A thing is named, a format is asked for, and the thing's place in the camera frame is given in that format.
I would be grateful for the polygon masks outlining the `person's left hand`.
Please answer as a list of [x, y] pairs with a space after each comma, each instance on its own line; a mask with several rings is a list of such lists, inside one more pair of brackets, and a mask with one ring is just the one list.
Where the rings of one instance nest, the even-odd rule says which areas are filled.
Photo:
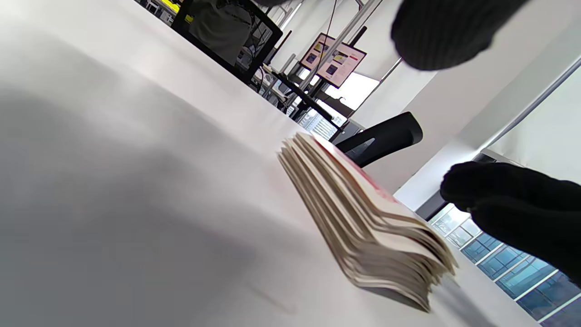
[[[415, 69], [454, 68], [487, 50], [524, 0], [405, 0], [391, 38]], [[468, 161], [444, 175], [440, 195], [485, 233], [581, 279], [581, 187], [503, 162]]]

